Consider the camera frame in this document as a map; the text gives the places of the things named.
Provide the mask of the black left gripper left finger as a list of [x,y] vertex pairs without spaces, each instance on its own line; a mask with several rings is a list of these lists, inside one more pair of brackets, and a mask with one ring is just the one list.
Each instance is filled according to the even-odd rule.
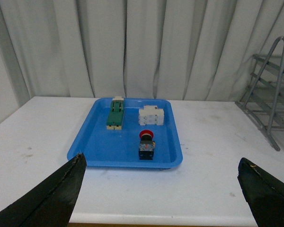
[[0,211],[0,227],[67,226],[81,190],[86,166],[84,154],[77,154]]

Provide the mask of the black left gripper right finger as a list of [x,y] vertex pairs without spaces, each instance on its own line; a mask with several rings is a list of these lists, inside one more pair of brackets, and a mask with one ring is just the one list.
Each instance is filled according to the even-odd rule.
[[238,181],[259,227],[284,227],[284,183],[242,158]]

